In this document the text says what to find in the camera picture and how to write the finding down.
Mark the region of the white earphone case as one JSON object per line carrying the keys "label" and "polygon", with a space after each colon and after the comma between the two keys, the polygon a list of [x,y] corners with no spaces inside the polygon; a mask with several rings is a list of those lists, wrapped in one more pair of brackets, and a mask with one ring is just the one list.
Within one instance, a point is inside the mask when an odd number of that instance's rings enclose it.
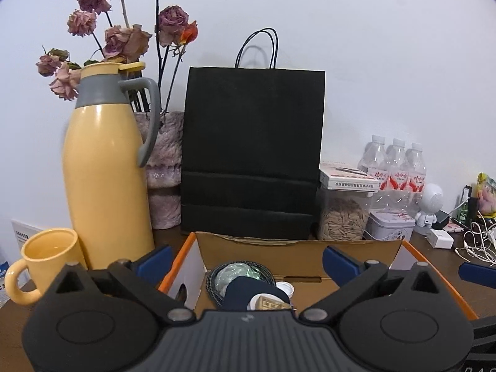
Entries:
{"label": "white earphone case", "polygon": [[287,297],[289,299],[291,299],[293,297],[295,288],[291,283],[289,283],[287,281],[278,281],[276,283],[276,287],[277,287],[277,289],[282,290],[287,295]]}

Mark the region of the small yellow block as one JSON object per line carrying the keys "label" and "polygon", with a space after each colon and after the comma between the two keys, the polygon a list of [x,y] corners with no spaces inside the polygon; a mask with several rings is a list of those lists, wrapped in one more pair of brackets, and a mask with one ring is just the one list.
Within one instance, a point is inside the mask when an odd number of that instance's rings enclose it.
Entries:
{"label": "small yellow block", "polygon": [[253,296],[247,306],[248,311],[278,311],[291,310],[292,308],[291,304],[268,293],[261,293]]}

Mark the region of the red cardboard pumpkin box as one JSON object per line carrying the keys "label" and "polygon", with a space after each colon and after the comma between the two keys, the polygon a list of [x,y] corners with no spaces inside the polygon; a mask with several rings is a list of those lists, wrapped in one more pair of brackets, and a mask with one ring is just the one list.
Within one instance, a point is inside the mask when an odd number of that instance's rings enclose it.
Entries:
{"label": "red cardboard pumpkin box", "polygon": [[191,232],[181,243],[182,247],[171,264],[171,270],[164,276],[158,289],[174,297],[184,286],[186,307],[194,310],[197,316],[201,316],[206,309],[214,308],[205,288],[207,273],[223,263],[241,260],[260,263],[270,270],[277,281],[291,282],[295,288],[293,305],[297,312],[302,311],[338,289],[323,267],[323,252],[330,244],[360,261],[377,259],[391,270],[409,270],[417,261],[427,262],[445,283],[467,318],[477,319],[475,311],[448,279],[419,250],[404,240],[333,244],[320,240],[264,240]]}

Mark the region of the jar of sunflower seeds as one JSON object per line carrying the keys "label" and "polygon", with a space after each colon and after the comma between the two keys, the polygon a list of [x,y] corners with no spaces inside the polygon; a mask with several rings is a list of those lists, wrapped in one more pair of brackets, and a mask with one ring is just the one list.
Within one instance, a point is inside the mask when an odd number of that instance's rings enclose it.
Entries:
{"label": "jar of sunflower seeds", "polygon": [[372,193],[322,190],[318,239],[331,242],[362,240]]}

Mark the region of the small printed tin box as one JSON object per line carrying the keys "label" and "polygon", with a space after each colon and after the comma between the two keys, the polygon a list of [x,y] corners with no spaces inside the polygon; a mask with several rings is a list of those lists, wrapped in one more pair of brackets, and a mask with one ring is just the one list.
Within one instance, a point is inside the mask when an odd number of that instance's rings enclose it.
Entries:
{"label": "small printed tin box", "polygon": [[415,220],[403,212],[372,210],[363,238],[377,241],[410,240]]}

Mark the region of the white charger adapter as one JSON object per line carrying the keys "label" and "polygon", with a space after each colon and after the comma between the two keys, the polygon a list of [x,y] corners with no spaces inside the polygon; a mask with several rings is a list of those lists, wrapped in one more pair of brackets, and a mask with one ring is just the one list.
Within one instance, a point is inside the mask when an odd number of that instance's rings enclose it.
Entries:
{"label": "white charger adapter", "polygon": [[431,229],[425,239],[432,248],[439,250],[451,250],[454,244],[454,238],[445,230]]}

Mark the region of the yellow thermos jug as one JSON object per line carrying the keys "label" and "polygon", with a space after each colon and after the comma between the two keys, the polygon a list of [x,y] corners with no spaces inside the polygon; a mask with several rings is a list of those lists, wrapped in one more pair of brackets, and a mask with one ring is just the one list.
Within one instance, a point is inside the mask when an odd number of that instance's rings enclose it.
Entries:
{"label": "yellow thermos jug", "polygon": [[86,263],[104,269],[154,245],[145,166],[160,128],[157,83],[144,63],[84,67],[62,150],[66,199]]}

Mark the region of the colourful snack packet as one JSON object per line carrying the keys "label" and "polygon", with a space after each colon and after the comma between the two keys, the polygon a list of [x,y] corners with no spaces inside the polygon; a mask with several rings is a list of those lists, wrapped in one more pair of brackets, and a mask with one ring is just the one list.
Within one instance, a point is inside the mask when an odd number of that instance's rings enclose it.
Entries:
{"label": "colourful snack packet", "polygon": [[479,173],[476,185],[477,209],[486,218],[495,218],[496,181],[486,173]]}

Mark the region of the white flat carton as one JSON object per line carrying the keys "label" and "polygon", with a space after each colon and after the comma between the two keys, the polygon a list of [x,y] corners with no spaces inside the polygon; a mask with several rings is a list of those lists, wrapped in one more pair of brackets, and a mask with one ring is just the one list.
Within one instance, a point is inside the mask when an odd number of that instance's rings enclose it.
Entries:
{"label": "white flat carton", "polygon": [[365,172],[340,163],[320,164],[320,184],[329,191],[376,193],[379,180]]}

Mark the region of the pink textured vase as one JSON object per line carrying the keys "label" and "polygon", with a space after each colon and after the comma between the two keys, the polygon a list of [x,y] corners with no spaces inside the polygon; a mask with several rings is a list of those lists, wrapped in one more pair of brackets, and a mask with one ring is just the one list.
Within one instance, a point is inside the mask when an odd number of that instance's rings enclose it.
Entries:
{"label": "pink textured vase", "polygon": [[183,112],[161,115],[155,146],[145,166],[153,229],[181,223]]}

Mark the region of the white robot figurine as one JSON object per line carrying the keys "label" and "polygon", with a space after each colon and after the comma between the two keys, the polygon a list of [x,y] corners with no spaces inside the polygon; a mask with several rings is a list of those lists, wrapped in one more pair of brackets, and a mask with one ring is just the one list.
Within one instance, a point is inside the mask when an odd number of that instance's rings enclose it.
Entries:
{"label": "white robot figurine", "polygon": [[437,222],[436,214],[442,209],[444,202],[443,191],[440,186],[429,183],[424,186],[422,197],[419,199],[419,211],[414,216],[414,231],[426,236],[433,224]]}

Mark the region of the yellow ceramic mug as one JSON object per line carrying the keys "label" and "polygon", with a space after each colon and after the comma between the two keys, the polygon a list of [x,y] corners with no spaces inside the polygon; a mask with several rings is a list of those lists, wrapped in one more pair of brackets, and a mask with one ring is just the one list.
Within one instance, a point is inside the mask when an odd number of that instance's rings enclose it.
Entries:
{"label": "yellow ceramic mug", "polygon": [[[5,289],[8,296],[19,305],[31,305],[39,301],[68,263],[80,264],[87,269],[77,232],[70,228],[38,232],[22,246],[21,259],[7,270]],[[31,291],[23,291],[18,287],[18,278],[25,270],[35,285]]]}

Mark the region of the left water bottle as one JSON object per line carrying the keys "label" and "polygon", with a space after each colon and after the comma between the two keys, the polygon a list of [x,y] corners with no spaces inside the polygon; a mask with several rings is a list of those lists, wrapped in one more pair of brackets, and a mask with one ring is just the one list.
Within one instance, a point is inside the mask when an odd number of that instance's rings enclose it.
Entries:
{"label": "left water bottle", "polygon": [[384,137],[379,135],[372,136],[372,141],[366,145],[365,152],[358,163],[358,169],[374,177],[379,182],[379,190],[373,196],[372,208],[386,207],[390,164]]}

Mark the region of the water bottle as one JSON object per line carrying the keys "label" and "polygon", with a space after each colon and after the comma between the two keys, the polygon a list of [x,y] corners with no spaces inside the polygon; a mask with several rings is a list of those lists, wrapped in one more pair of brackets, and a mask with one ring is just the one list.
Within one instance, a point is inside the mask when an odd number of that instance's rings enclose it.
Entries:
{"label": "water bottle", "polygon": [[409,200],[407,185],[410,174],[405,145],[404,140],[393,139],[386,150],[389,163],[387,183],[389,207],[396,212],[406,212]]}
{"label": "water bottle", "polygon": [[422,144],[412,143],[411,148],[406,151],[405,158],[409,171],[408,190],[410,192],[407,214],[413,218],[419,211],[419,200],[422,197],[427,173]]}
{"label": "water bottle", "polygon": [[372,141],[366,145],[365,152],[358,163],[358,169],[374,177],[379,182],[379,190],[373,196],[372,208],[386,207],[390,164],[384,137],[379,135],[372,136]]}

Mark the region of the middle water bottle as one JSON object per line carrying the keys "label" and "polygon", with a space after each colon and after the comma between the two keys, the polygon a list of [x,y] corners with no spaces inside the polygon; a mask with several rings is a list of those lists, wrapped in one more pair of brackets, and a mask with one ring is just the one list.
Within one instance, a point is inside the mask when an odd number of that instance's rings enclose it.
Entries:
{"label": "middle water bottle", "polygon": [[405,145],[404,140],[393,139],[386,150],[389,163],[387,183],[389,207],[396,212],[406,212],[409,200],[407,185],[410,174]]}

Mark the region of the right water bottle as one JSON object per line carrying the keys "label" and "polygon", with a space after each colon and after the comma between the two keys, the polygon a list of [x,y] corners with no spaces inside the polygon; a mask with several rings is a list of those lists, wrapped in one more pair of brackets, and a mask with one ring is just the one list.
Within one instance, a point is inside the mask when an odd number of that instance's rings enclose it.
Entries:
{"label": "right water bottle", "polygon": [[410,192],[407,214],[413,218],[419,211],[419,200],[422,197],[427,173],[422,144],[412,143],[411,148],[406,151],[405,158],[409,171],[408,190]]}

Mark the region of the black paper shopping bag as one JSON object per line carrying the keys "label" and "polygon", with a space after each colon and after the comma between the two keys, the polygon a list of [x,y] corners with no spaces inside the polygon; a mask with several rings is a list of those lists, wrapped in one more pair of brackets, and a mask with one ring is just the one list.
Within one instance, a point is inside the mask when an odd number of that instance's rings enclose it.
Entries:
{"label": "black paper shopping bag", "polygon": [[316,218],[326,75],[194,67],[182,137],[182,230],[305,240]]}

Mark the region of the dried pink flower bouquet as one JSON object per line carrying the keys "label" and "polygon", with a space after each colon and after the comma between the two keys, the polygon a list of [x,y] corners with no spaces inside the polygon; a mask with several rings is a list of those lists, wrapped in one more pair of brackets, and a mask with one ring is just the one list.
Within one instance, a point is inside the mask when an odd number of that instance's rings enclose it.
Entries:
{"label": "dried pink flower bouquet", "polygon": [[177,78],[179,65],[187,47],[198,37],[197,22],[178,5],[160,6],[155,0],[155,27],[149,33],[140,24],[129,21],[125,0],[77,0],[78,8],[67,19],[67,32],[81,38],[91,36],[102,55],[103,62],[130,64],[138,62],[154,41],[158,59],[157,85],[161,86],[166,65],[175,60],[171,81],[166,93],[166,113]]}

